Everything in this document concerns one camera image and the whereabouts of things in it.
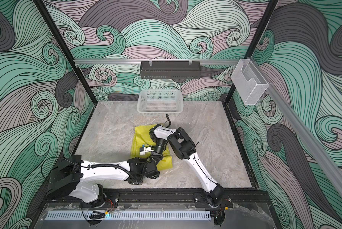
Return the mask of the yellow-green long pants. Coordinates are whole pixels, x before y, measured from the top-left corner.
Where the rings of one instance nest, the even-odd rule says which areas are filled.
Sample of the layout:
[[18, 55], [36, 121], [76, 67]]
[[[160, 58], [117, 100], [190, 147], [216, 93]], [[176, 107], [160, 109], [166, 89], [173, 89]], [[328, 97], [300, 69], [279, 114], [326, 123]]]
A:
[[[151, 155], [151, 152], [146, 152], [144, 155], [140, 154], [140, 148], [143, 145], [155, 146], [156, 143], [152, 141], [149, 132], [155, 125], [137, 126], [135, 127], [135, 134], [131, 146], [131, 158], [141, 157], [147, 158]], [[169, 145], [166, 146], [166, 150], [163, 152], [163, 160], [157, 164], [159, 171], [168, 170], [173, 168], [173, 158], [170, 153]]]

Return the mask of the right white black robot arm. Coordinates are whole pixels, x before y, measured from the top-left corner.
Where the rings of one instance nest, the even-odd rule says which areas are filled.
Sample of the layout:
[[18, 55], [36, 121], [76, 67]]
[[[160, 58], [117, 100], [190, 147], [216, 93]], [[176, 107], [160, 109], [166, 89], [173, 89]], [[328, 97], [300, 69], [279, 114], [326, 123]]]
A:
[[203, 165], [196, 151], [197, 144], [183, 128], [171, 129], [169, 126], [157, 124], [150, 129], [149, 135], [156, 143], [154, 153], [160, 155], [169, 144], [177, 158], [186, 161], [196, 174], [206, 195], [207, 203], [213, 208], [221, 205], [224, 189]]

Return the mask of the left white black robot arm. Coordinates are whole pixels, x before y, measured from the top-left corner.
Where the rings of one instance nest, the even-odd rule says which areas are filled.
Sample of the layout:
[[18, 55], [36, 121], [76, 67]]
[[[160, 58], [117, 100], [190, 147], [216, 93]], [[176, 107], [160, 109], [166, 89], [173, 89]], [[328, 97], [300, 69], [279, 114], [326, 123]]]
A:
[[47, 180], [48, 199], [63, 199], [67, 196], [80, 199], [93, 207], [105, 202], [103, 180], [126, 181], [131, 185], [142, 185], [145, 178], [157, 179], [161, 155], [147, 158], [135, 157], [117, 163], [98, 163], [82, 159], [81, 155], [59, 158], [51, 169]]

